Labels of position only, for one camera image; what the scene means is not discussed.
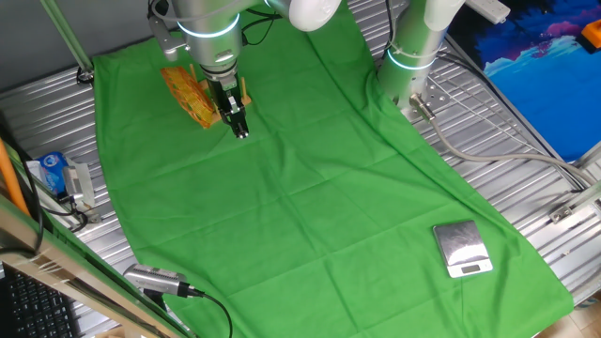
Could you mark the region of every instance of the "green fabric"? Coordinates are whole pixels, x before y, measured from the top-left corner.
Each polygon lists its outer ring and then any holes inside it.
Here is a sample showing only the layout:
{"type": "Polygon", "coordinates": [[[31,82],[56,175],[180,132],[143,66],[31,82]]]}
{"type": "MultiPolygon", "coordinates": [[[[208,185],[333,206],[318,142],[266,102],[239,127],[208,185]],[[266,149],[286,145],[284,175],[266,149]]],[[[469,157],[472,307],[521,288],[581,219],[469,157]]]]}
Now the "green fabric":
{"type": "MultiPolygon", "coordinates": [[[[222,301],[234,337],[531,337],[571,311],[531,244],[383,96],[348,9],[244,48],[244,141],[171,97],[159,70],[180,57],[152,39],[94,60],[100,160],[136,257],[222,301]],[[452,279],[432,227],[465,220],[494,270],[452,279]]],[[[167,302],[226,337],[210,301],[167,302]]]]}

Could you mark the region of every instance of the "silver connector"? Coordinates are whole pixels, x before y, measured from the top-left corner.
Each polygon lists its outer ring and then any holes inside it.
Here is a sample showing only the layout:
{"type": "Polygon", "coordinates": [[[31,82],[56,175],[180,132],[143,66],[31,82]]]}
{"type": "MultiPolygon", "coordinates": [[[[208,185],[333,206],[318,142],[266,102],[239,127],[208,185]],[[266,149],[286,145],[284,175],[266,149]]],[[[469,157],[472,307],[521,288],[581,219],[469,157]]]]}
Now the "silver connector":
{"type": "Polygon", "coordinates": [[[420,114],[426,121],[430,122],[436,118],[434,113],[432,113],[432,110],[428,106],[425,105],[424,100],[422,100],[422,98],[419,95],[417,95],[417,94],[411,95],[409,97],[409,104],[415,110],[420,112],[420,114]]]}
{"type": "Polygon", "coordinates": [[[123,272],[123,276],[135,287],[178,295],[179,285],[186,283],[181,273],[134,264],[123,272]]]}

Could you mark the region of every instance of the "blue painting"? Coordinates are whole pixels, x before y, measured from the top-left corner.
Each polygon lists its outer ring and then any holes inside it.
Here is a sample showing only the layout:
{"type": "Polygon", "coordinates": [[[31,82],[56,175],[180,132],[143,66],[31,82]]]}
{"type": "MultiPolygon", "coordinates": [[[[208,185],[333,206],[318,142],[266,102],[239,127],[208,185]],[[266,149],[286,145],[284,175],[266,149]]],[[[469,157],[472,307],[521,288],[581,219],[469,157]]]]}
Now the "blue painting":
{"type": "Polygon", "coordinates": [[[512,9],[505,23],[463,8],[450,34],[551,146],[575,161],[601,142],[601,52],[576,42],[584,26],[601,20],[601,1],[503,2],[512,9]]]}

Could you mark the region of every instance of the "keyboard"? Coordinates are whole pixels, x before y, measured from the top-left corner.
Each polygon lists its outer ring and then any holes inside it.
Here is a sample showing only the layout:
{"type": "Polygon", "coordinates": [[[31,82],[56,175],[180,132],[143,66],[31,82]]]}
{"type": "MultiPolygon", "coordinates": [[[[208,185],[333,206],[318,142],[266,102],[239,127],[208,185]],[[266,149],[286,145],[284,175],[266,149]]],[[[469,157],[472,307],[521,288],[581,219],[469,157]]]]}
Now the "keyboard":
{"type": "Polygon", "coordinates": [[[0,280],[0,337],[77,338],[71,300],[4,265],[0,280]]]}

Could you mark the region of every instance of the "digital scale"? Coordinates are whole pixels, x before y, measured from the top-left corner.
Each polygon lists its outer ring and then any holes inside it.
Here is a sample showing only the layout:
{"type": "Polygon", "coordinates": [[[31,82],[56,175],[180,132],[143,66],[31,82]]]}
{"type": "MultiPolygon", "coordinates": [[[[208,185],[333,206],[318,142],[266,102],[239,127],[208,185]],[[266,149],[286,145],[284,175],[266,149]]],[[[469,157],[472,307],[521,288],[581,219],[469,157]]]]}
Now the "digital scale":
{"type": "Polygon", "coordinates": [[[488,251],[474,221],[435,226],[434,235],[451,277],[492,270],[488,251]]]}

